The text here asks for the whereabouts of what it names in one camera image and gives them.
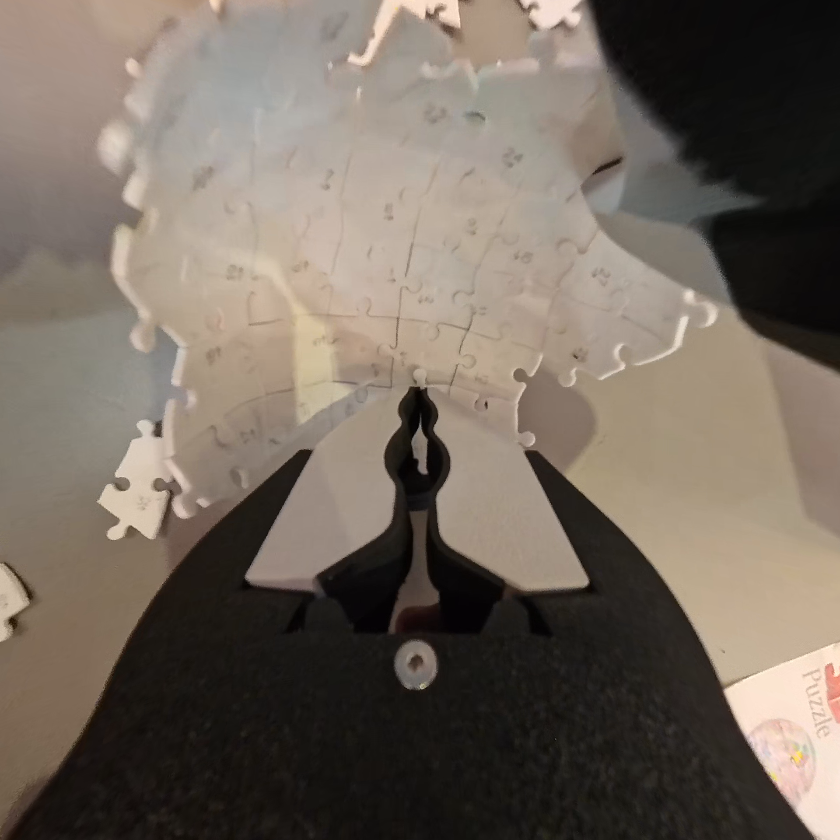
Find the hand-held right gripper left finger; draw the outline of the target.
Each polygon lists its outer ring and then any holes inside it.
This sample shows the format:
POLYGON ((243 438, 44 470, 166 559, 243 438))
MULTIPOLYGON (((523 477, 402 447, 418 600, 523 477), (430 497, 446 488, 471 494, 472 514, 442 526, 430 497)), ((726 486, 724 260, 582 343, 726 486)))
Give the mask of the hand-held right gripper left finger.
POLYGON ((355 632, 388 633, 413 561, 400 470, 417 397, 410 387, 374 402, 308 454, 245 574, 250 590, 331 600, 355 632))

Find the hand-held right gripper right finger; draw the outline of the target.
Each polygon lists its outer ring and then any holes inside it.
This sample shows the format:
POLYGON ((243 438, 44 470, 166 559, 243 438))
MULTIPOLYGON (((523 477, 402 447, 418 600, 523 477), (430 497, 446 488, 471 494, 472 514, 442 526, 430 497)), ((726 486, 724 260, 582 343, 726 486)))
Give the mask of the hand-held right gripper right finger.
POLYGON ((504 600, 584 592, 590 578, 535 468, 513 404, 421 391, 426 554, 449 632, 479 633, 504 600))

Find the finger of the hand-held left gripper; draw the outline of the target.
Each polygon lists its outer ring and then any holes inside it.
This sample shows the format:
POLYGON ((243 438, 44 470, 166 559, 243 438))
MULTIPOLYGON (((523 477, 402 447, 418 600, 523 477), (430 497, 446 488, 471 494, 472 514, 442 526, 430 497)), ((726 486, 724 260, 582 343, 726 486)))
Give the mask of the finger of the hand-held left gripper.
POLYGON ((584 198, 596 215, 648 220, 701 220, 763 204, 729 184, 704 183, 675 161, 648 167, 629 160, 606 164, 584 181, 584 198))

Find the white puzzle ball shell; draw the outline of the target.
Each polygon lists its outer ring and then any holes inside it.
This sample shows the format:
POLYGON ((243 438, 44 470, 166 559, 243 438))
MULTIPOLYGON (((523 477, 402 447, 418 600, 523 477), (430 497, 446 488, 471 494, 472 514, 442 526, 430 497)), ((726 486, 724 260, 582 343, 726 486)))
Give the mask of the white puzzle ball shell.
POLYGON ((585 200, 620 149, 587 15, 475 67, 456 4, 203 2, 127 60, 111 271, 132 345, 177 347, 152 482, 179 518, 416 371, 527 444, 517 371, 602 380, 716 321, 585 200))

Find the joined white puzzle piece pair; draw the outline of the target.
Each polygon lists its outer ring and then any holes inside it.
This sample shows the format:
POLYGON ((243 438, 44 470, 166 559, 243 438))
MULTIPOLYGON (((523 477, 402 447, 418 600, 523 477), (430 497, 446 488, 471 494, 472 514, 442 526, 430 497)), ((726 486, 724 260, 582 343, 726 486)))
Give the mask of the joined white puzzle piece pair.
POLYGON ((164 441, 155 424, 142 419, 134 437, 98 499, 99 507, 116 521, 107 530, 111 541, 123 539, 134 530, 146 539, 156 539, 169 508, 173 476, 164 458, 164 441))

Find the pile of white puzzle pieces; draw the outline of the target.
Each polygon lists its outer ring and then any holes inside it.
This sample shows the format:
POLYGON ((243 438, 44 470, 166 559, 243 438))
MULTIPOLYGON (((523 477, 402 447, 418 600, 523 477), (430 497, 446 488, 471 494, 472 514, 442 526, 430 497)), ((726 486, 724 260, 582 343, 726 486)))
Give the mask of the pile of white puzzle pieces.
POLYGON ((582 19, 579 7, 582 1, 517 1, 527 15, 531 26, 538 31, 548 31, 559 26, 576 28, 582 19))

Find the white instruction leaflet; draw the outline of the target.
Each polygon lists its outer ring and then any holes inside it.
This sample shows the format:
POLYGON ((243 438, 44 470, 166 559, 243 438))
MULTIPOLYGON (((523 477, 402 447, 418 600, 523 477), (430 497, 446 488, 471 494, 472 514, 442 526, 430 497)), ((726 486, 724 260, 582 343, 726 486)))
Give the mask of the white instruction leaflet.
POLYGON ((815 838, 839 838, 839 644, 724 691, 765 773, 815 838))

